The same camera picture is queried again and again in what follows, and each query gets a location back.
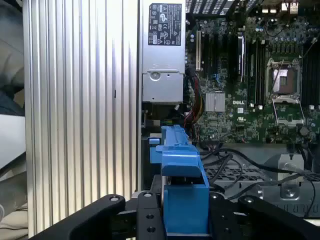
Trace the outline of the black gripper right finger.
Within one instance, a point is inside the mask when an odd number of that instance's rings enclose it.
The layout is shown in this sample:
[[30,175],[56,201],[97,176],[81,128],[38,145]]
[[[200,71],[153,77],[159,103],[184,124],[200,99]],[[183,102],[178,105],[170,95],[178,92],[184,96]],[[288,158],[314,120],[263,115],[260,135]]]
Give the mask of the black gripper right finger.
[[320,227],[253,195],[231,202],[218,193],[209,198],[213,240],[318,240]]

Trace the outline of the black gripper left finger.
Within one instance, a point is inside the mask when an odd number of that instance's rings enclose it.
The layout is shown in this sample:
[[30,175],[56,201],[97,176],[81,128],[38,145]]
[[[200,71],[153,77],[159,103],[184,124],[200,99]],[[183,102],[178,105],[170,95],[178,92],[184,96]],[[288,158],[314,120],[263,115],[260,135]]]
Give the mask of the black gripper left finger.
[[142,192],[126,201],[106,195],[34,235],[34,240],[162,240],[164,224],[158,199]]

